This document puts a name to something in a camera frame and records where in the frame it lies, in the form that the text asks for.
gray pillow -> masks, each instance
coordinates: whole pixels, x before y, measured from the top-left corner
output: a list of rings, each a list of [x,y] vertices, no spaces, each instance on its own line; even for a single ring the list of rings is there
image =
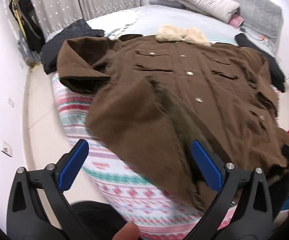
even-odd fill
[[[184,5],[182,5],[179,2],[170,2],[167,0],[149,0],[149,4],[158,4],[158,5],[164,5],[164,6],[169,6],[173,8],[179,8],[179,9],[184,9]]]

dark puffer jacket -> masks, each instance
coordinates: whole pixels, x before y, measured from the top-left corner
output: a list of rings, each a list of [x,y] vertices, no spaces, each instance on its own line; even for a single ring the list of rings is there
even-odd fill
[[[57,71],[57,57],[63,42],[79,37],[103,37],[103,30],[93,30],[84,19],[77,20],[54,36],[42,48],[41,62],[46,74]]]

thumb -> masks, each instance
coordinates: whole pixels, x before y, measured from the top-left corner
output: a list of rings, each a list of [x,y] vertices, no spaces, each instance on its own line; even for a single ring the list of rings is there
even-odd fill
[[[138,240],[139,237],[138,227],[133,222],[129,222],[114,235],[112,240]]]

folded black clothing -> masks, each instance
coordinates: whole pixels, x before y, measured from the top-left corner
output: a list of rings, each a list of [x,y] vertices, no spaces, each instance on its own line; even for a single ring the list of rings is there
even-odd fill
[[[269,60],[271,83],[278,90],[284,93],[285,92],[285,89],[284,89],[285,76],[283,72],[281,71],[281,69],[279,68],[279,65],[276,62],[275,58],[272,57],[270,54],[266,53],[265,51],[261,50],[251,41],[249,41],[248,38],[243,33],[236,35],[235,40],[240,47],[248,47],[248,48],[255,49],[258,52],[261,52]]]
[[[41,62],[46,74],[57,71],[57,57],[63,42],[79,37],[103,37],[104,30],[94,30],[84,19],[77,20],[64,28],[42,47]]]

striped blanket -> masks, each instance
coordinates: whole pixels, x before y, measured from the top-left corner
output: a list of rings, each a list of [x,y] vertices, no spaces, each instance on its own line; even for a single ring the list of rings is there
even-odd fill
[[[80,138],[88,141],[83,170],[108,203],[139,227],[143,239],[183,239],[202,214],[134,172],[87,129],[85,119],[93,96],[70,91],[60,83],[58,73],[52,83],[65,134],[72,146]],[[219,228],[228,225],[234,211],[235,207],[229,209]]]

